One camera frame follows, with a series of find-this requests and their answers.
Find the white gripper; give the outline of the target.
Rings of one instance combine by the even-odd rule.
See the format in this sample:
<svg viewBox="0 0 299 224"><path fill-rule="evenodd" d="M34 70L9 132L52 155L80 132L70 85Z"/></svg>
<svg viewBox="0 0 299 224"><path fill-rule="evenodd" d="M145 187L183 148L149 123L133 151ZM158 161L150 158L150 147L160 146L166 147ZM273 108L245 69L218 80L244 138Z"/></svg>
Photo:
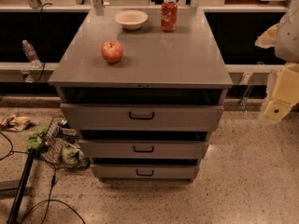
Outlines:
<svg viewBox="0 0 299 224"><path fill-rule="evenodd" d="M258 115L261 124L276 124L299 103L299 0L291 0L279 24L264 31L256 39L255 46L275 47L276 56L289 62L279 70L270 71L266 97Z"/></svg>

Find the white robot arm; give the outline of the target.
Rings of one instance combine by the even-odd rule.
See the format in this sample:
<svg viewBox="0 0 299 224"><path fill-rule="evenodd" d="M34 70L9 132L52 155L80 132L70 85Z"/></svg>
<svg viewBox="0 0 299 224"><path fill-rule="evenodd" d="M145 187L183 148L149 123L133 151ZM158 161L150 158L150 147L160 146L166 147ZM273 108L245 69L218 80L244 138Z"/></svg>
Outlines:
<svg viewBox="0 0 299 224"><path fill-rule="evenodd" d="M258 116L262 125L276 124L299 103L299 0L291 0L279 23L263 32L255 45L273 48L275 55L286 62L281 69L270 72Z"/></svg>

